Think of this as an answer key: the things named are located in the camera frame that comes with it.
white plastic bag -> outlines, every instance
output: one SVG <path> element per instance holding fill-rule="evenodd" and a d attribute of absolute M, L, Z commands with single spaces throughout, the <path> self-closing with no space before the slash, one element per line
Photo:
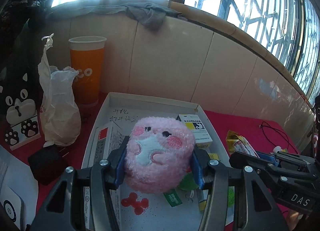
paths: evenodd
<path fill-rule="evenodd" d="M 44 132 L 45 146 L 57 144 L 68 146 L 74 143 L 80 134 L 81 118 L 72 92 L 72 83 L 79 71 L 71 67 L 58 70 L 49 66 L 47 50 L 52 47 L 52 35 L 47 38 L 41 62 L 38 65 L 43 100 L 40 111 L 41 126 Z"/>

red stickers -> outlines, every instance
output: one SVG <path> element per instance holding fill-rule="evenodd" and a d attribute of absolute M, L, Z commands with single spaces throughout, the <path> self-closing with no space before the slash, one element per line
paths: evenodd
<path fill-rule="evenodd" d="M 141 215 L 143 209 L 149 207 L 149 200 L 143 198 L 141 201 L 137 201 L 138 195 L 135 192 L 131 192 L 128 198 L 121 200 L 121 205 L 124 207 L 132 206 L 136 215 Z"/>

pink plush toy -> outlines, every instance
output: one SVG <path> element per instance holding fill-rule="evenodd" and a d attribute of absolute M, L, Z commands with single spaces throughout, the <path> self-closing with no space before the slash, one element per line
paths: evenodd
<path fill-rule="evenodd" d="M 132 129 L 127 144 L 127 184 L 136 191 L 160 194 L 176 187 L 189 166 L 193 133 L 173 118 L 147 117 Z"/>

white star patch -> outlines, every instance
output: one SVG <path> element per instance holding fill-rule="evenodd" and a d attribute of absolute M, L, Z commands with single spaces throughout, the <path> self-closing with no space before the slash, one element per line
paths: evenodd
<path fill-rule="evenodd" d="M 136 155 L 136 161 L 143 166 L 151 164 L 151 156 L 154 153 L 167 151 L 160 145 L 154 134 L 144 140 L 137 140 L 136 143 L 140 145 L 140 153 Z"/>

paper cup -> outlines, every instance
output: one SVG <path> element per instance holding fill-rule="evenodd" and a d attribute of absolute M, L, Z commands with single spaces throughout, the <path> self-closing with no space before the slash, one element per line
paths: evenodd
<path fill-rule="evenodd" d="M 71 66 L 79 71 L 72 89 L 75 101 L 80 106 L 92 107 L 98 103 L 106 40 L 94 36 L 69 39 Z"/>

